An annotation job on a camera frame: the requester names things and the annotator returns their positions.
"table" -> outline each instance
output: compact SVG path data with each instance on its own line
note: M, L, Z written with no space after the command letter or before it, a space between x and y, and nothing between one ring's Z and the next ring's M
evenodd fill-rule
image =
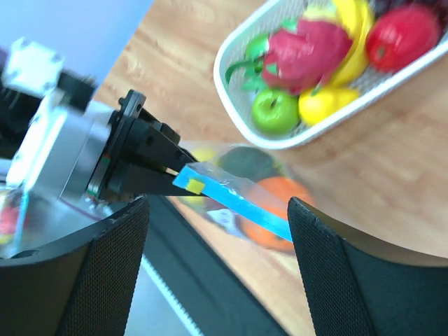
M213 63L225 37L263 0L155 0L96 99L130 88L184 139L245 142L221 104ZM445 58L301 148L276 152L311 186L318 207L389 242L448 256L448 69ZM297 261L231 237L173 200L280 324L313 335Z

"fruit basket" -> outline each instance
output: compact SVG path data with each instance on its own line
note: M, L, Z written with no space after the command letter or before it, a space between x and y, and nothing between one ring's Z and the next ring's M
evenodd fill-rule
M362 76L350 84L360 91L359 98L311 127L299 124L292 132L281 136L267 136L258 131L251 117L252 92L241 90L244 72L235 72L229 84L225 79L227 68L244 58L246 46L255 36L271 32L285 19L301 15L307 4L326 5L325 0L270 0L236 28L223 42L216 56L213 77L219 97L238 130L255 146L266 149L283 149L305 144L325 131L363 110L394 88L413 77L448 51L445 34L436 47L395 74L383 74L368 67Z

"wooden surface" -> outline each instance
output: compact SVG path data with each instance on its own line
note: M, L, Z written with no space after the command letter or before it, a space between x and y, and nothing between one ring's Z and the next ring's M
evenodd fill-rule
M262 0L155 0L97 99L133 88L184 139L242 142L215 91L225 37ZM294 166L318 207L398 245L448 257L448 58L320 139L276 154ZM313 335L294 258L231 237L181 212L292 335Z

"orange fruit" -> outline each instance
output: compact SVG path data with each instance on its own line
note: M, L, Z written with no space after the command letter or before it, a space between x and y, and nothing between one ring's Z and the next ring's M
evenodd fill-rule
M266 178L257 183L258 186L279 198L284 204L272 204L268 199L257 199L254 191L248 198L262 209L284 220L288 220L288 202L292 197L298 197L304 202L314 206L314 199L308 189L301 183L285 176ZM294 252L292 242L276 236L265 228L246 218L241 219L241 231L253 242L267 248L281 252Z

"white tray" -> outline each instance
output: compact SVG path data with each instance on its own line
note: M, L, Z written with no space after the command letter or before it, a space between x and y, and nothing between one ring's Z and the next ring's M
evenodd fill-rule
M310 0L310 2L324 4L326 0ZM229 85L225 82L225 71L231 63L243 59L246 45L254 36L272 31L286 18L299 16L303 13L305 4L304 0L267 1L226 38L216 56L213 78L219 97L238 130L248 141L261 148L284 149L311 141L377 101L448 51L447 35L445 34L438 46L393 76L376 73L372 68L368 68L360 78L352 83L352 86L363 93L359 99L313 127L299 126L290 134L277 137L266 136L261 134L252 123L251 105L254 94L240 90L243 71L235 72Z

